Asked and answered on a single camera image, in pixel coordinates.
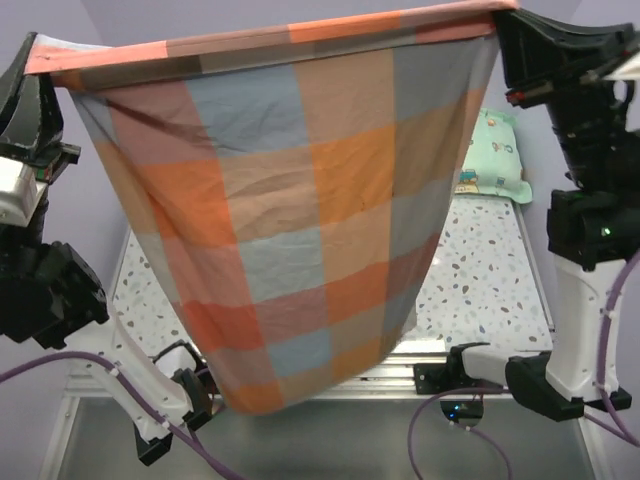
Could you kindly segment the orange grey plaid pillowcase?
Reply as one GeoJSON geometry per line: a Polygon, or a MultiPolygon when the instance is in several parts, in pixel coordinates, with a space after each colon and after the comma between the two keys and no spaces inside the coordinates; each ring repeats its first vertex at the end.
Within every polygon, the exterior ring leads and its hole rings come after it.
{"type": "Polygon", "coordinates": [[[38,35],[226,403],[380,363],[414,312],[508,1],[121,47],[38,35]]]}

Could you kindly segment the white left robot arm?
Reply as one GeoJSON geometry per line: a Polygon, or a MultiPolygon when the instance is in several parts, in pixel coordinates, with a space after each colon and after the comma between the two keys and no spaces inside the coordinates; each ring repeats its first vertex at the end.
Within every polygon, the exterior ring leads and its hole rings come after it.
{"type": "Polygon", "coordinates": [[[35,43],[28,34],[1,76],[1,333],[84,368],[132,419],[138,459],[151,465],[174,437],[199,447],[215,385],[185,341],[147,356],[89,264],[69,244],[43,241],[48,190],[81,150],[62,139],[51,77],[27,70],[35,43]]]}

